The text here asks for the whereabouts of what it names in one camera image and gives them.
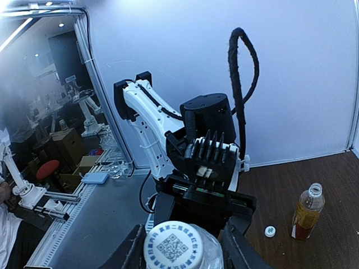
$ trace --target bottle cap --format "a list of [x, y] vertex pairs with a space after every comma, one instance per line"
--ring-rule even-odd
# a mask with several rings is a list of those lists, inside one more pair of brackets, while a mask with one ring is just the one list
[[323, 188], [319, 183], [313, 183], [309, 188], [309, 196], [312, 198], [318, 198], [321, 196]]
[[265, 228], [264, 234], [267, 237], [273, 237], [275, 235], [275, 227], [268, 226], [267, 228]]
[[148, 268], [198, 269], [203, 259], [203, 242], [198, 231], [180, 221], [165, 221], [154, 227], [144, 243]]

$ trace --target black cable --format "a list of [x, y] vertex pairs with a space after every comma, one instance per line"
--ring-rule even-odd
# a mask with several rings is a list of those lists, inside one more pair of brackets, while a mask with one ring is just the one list
[[[249, 52], [252, 56], [252, 60], [253, 60], [253, 64], [254, 64], [254, 76], [253, 76], [252, 84], [251, 84], [251, 87], [250, 87], [248, 93], [243, 98], [243, 103], [245, 104], [248, 101], [248, 99], [252, 96], [254, 89], [257, 86], [257, 82], [258, 82], [258, 78], [259, 78], [259, 61], [258, 61], [256, 50], [254, 49], [252, 42], [249, 40], [248, 36], [246, 35], [246, 33], [244, 32], [243, 29], [241, 29], [241, 28], [234, 29], [232, 32], [232, 35], [231, 35], [231, 38], [232, 37], [234, 37], [236, 39], [236, 47], [235, 47], [236, 50], [238, 50], [238, 38], [240, 37], [242, 39], [244, 45], [247, 47], [247, 49], [249, 50]], [[233, 108], [232, 115], [234, 115], [235, 113], [236, 113], [236, 108]]]
[[[154, 99], [152, 95], [150, 95], [150, 93], [146, 90], [146, 88], [144, 88], [141, 84], [137, 84], [137, 85], [140, 87], [141, 91], [143, 91], [144, 94], [152, 101], [152, 103], [155, 104], [155, 106], [161, 106], [161, 104], [159, 102], [157, 102], [157, 100]], [[178, 116], [178, 115], [168, 111], [168, 109], [166, 109], [164, 107], [161, 108], [161, 111], [164, 114], [166, 114], [166, 115], [168, 115], [168, 116], [170, 116], [170, 117], [172, 117], [174, 119], [182, 120], [181, 116]]]
[[148, 180], [148, 178], [150, 177], [150, 175], [151, 175], [151, 170], [148, 172], [147, 176], [145, 177], [144, 181], [141, 184], [140, 191], [139, 191], [139, 200], [140, 200], [140, 205], [141, 205], [142, 209], [145, 212], [147, 212], [148, 214], [153, 214], [155, 211], [148, 210], [142, 202], [142, 191], [143, 191], [144, 185], [145, 185], [146, 181]]
[[244, 102], [242, 97], [240, 74], [238, 73], [238, 38], [245, 35], [243, 29], [236, 28], [229, 39], [228, 63], [231, 77], [235, 110], [240, 129], [240, 159], [243, 160], [246, 153], [246, 120]]
[[156, 201], [156, 197], [157, 197], [157, 195], [158, 195], [158, 193], [154, 193], [154, 194], [152, 194], [152, 196], [149, 198], [149, 200], [148, 200], [148, 208], [150, 209], [150, 210], [154, 210], [154, 203], [155, 203], [155, 201]]
[[[90, 54], [90, 59], [92, 59], [93, 61], [93, 68], [94, 68], [94, 73], [95, 73], [95, 76], [97, 77], [97, 79], [99, 80], [100, 82], [100, 87], [104, 89], [104, 86], [102, 85], [101, 83], [101, 80], [99, 79], [99, 74], [100, 72], [98, 71], [97, 69], [97, 66], [95, 64], [95, 59], [94, 59], [94, 56], [93, 56], [93, 52], [92, 52], [92, 44], [91, 44], [91, 31], [90, 31], [90, 17], [89, 17], [89, 14], [87, 12], [87, 10], [85, 8], [80, 8], [80, 10], [85, 14], [86, 16], [86, 19], [87, 19], [87, 24], [86, 24], [86, 29], [87, 29], [87, 39], [88, 39], [88, 49], [89, 49], [89, 54]], [[106, 95], [104, 95], [104, 98], [106, 99], [107, 103], [110, 105], [110, 101], [109, 99], [107, 98]], [[113, 114], [113, 110], [110, 109], [109, 110], [109, 113], [112, 115], [112, 117], [115, 119], [115, 115]], [[128, 149], [127, 145], [125, 145], [125, 150], [127, 150], [127, 152], [130, 152], [130, 150]]]

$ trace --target black motor housing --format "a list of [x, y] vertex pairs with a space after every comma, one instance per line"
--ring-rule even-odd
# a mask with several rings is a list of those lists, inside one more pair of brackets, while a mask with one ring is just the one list
[[234, 143], [236, 131], [226, 94], [197, 96], [180, 106], [188, 141], [205, 137], [207, 131], [224, 133], [224, 143]]

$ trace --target bottle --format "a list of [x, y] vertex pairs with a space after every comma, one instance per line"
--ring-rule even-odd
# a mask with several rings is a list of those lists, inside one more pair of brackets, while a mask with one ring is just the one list
[[298, 240], [309, 238], [324, 204], [323, 188], [319, 183], [312, 184], [308, 190], [301, 194], [293, 216], [293, 238]]
[[65, 131], [68, 130], [68, 126], [67, 126], [66, 122], [65, 122], [63, 119], [61, 119], [61, 120], [59, 121], [59, 123], [60, 123], [61, 130], [62, 130], [63, 132], [65, 132]]
[[144, 243], [148, 269], [223, 269], [218, 240], [206, 230], [181, 221], [165, 221], [154, 227]]

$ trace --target wooden floor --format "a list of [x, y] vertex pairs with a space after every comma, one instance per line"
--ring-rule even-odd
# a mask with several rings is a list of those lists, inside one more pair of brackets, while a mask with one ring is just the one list
[[[323, 185], [326, 204], [310, 238], [290, 237], [300, 194]], [[257, 197], [246, 238], [274, 268], [359, 268], [359, 160], [352, 152], [253, 168], [241, 176], [240, 191]], [[264, 229], [273, 225], [273, 238]]]

